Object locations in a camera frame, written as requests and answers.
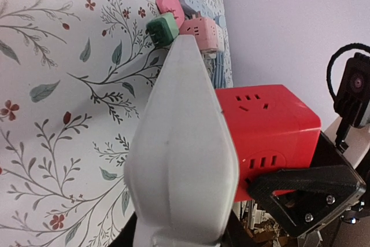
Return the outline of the white power strip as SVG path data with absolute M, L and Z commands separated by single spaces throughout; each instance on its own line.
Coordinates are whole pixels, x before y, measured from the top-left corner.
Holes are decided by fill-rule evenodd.
M 239 164 L 192 35 L 164 61 L 124 165 L 137 216 L 134 246 L 219 246 Z

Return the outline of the floral tablecloth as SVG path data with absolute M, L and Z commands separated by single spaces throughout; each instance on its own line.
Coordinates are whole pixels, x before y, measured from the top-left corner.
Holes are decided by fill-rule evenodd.
M 109 246 L 124 228 L 123 165 L 167 54 L 156 15 L 156 0 L 1 0 L 2 246 Z

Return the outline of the green plug adapter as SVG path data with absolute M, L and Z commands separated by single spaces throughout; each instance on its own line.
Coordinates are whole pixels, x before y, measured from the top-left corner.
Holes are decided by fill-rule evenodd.
M 150 20 L 146 24 L 146 31 L 156 48 L 169 46 L 179 35 L 179 27 L 170 12 Z

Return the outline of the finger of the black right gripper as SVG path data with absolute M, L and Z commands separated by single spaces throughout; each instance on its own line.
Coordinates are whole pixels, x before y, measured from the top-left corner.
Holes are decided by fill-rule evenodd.
M 247 190 L 292 237 L 329 223 L 357 202 L 365 191 L 365 182 L 348 165 L 263 174 Z

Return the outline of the red cube adapter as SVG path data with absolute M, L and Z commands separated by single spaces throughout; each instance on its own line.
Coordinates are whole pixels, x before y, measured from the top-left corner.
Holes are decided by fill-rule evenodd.
M 321 120 L 281 84 L 217 89 L 239 160 L 235 201 L 248 201 L 249 184 L 262 174 L 310 166 Z

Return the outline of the pink cube socket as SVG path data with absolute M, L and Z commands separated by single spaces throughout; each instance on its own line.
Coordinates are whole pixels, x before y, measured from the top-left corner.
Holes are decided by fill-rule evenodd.
M 180 27 L 181 35 L 193 35 L 201 53 L 224 51 L 224 31 L 209 17 L 185 20 Z

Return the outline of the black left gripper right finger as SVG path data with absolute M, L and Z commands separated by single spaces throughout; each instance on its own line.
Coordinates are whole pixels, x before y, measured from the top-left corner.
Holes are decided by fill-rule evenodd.
M 231 211 L 226 230 L 221 238 L 222 247 L 248 247 L 251 246 L 251 238 L 243 228 L 236 214 Z

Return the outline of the pink plug adapter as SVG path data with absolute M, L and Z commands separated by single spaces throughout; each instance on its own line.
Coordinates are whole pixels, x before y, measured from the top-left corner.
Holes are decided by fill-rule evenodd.
M 184 10 L 179 0 L 156 0 L 161 14 L 172 13 L 177 26 L 180 28 L 185 21 Z

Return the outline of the light blue power strip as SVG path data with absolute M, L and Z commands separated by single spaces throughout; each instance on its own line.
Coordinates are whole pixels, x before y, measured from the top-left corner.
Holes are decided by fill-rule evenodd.
M 214 13 L 203 0 L 179 0 L 186 17 L 199 13 L 202 17 L 214 19 Z

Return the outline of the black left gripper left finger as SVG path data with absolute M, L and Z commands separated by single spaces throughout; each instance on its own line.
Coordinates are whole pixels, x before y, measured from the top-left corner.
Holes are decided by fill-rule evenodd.
M 119 235 L 108 247 L 133 247 L 137 219 L 137 215 L 134 212 Z

